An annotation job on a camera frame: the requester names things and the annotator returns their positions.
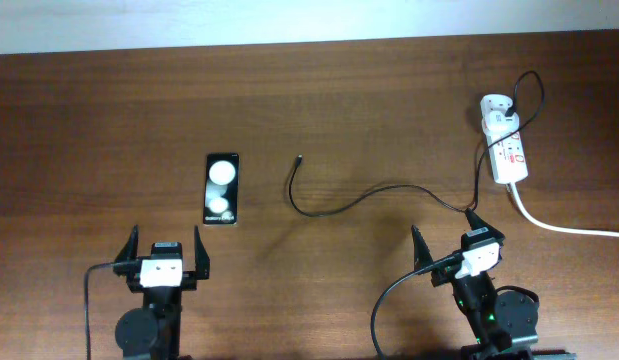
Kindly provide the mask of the black smartphone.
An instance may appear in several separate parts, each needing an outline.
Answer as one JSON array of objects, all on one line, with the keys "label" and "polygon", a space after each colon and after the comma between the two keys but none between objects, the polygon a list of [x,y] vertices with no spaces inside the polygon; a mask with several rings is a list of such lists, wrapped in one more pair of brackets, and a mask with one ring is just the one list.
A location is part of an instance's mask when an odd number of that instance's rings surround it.
[{"label": "black smartphone", "polygon": [[206,157],[202,220],[208,226],[238,222],[240,157],[238,153],[210,153]]}]

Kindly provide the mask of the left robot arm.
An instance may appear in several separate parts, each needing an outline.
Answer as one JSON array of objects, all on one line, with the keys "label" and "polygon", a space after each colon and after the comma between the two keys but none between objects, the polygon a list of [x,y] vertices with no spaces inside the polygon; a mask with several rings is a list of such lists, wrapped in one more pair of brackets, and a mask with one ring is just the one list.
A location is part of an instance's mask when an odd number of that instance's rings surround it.
[{"label": "left robot arm", "polygon": [[138,254],[139,229],[133,227],[114,260],[113,273],[126,280],[142,306],[127,311],[115,328],[115,340],[125,359],[168,360],[180,357],[182,294],[195,291],[210,275],[210,257],[193,230],[195,267],[184,269],[179,242],[157,242],[148,256]]}]

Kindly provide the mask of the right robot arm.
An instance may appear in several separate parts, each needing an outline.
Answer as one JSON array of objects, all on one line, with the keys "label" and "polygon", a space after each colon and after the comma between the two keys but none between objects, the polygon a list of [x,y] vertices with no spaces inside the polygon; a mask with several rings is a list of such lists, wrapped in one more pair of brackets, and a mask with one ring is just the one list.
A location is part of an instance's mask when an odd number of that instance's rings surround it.
[{"label": "right robot arm", "polygon": [[429,273],[435,287],[452,286],[476,338],[474,345],[461,348],[462,359],[530,359],[530,346],[538,342],[539,297],[521,287],[493,285],[488,271],[502,260],[505,235],[471,210],[465,216],[470,230],[461,236],[460,248],[438,260],[419,229],[411,228],[414,270]]}]

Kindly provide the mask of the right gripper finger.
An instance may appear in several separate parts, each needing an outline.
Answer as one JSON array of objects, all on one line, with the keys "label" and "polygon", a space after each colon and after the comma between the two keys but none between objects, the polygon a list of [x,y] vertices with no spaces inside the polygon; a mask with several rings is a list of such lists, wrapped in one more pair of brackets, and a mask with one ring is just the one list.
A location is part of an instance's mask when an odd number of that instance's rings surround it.
[{"label": "right gripper finger", "polygon": [[495,239],[504,238],[504,234],[502,232],[480,218],[473,210],[466,209],[465,217],[471,228],[471,230],[467,232],[469,237],[477,235],[490,235]]},{"label": "right gripper finger", "polygon": [[411,235],[414,246],[414,272],[422,274],[432,263],[430,250],[416,225],[411,226]]}]

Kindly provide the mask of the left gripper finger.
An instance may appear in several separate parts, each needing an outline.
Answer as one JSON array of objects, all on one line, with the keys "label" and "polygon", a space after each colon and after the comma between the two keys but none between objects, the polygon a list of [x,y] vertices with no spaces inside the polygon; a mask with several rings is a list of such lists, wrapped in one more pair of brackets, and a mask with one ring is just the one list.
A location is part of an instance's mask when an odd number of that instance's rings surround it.
[{"label": "left gripper finger", "polygon": [[207,280],[210,275],[210,257],[202,243],[199,227],[194,227],[195,274],[197,280]]},{"label": "left gripper finger", "polygon": [[128,275],[137,269],[138,241],[139,229],[137,225],[134,225],[131,229],[127,242],[114,259],[113,273],[115,275]]}]

